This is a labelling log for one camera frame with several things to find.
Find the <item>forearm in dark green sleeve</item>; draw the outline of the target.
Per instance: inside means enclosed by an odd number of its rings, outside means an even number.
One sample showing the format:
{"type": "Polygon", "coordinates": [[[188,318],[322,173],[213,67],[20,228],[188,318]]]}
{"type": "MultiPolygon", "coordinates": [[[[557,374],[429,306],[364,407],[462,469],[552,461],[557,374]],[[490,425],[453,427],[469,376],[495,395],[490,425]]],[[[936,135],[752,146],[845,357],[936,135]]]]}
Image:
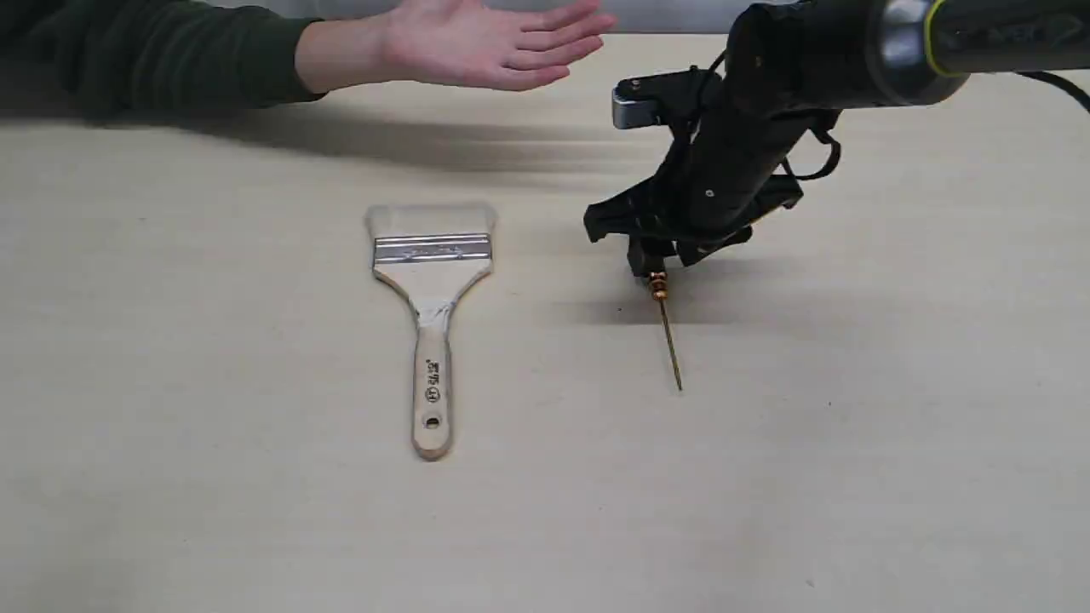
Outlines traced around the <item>forearm in dark green sleeve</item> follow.
{"type": "Polygon", "coordinates": [[[3,58],[48,67],[83,112],[206,112],[319,100],[403,77],[377,22],[202,1],[4,1],[3,58]]]}

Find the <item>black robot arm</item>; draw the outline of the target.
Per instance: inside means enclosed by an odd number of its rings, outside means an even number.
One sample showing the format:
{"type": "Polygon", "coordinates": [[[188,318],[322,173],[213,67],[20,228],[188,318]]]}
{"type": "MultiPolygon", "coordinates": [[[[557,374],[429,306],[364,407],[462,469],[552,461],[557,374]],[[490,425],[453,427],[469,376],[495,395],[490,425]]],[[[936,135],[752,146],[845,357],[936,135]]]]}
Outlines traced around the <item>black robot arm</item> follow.
{"type": "Polygon", "coordinates": [[[832,175],[845,110],[937,105],[974,74],[1018,74],[1086,106],[1062,72],[1087,69],[1087,20],[1086,1],[753,3],[711,67],[614,87],[617,129],[666,127],[671,143],[654,175],[588,206],[588,240],[623,235],[639,278],[663,278],[669,257],[693,266],[832,175]],[[806,177],[788,157],[807,133],[829,156],[806,177]]]}

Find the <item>person's bare hand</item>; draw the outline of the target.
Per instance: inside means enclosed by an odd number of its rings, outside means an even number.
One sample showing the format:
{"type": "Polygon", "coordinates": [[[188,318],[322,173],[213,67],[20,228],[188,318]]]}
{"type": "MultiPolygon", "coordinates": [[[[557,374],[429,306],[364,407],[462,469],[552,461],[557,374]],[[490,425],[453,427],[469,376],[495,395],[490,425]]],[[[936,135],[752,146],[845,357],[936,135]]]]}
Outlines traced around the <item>person's bare hand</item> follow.
{"type": "Polygon", "coordinates": [[[600,1],[542,12],[483,1],[404,1],[386,12],[382,58],[393,80],[498,92],[529,92],[568,77],[617,23],[600,1]]]}

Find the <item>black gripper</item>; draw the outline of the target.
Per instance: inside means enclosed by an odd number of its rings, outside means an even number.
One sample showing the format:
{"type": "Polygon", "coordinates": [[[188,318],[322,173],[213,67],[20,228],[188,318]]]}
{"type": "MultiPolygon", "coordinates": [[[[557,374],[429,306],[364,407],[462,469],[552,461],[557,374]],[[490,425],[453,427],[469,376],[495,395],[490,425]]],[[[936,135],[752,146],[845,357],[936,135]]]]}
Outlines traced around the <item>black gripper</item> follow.
{"type": "Polygon", "coordinates": [[[795,144],[818,127],[818,112],[773,117],[706,113],[697,137],[671,152],[657,173],[583,214],[588,240],[630,237],[629,268],[635,277],[664,271],[679,257],[685,266],[720,249],[748,242],[753,226],[803,199],[794,178],[776,178],[795,144]]]}

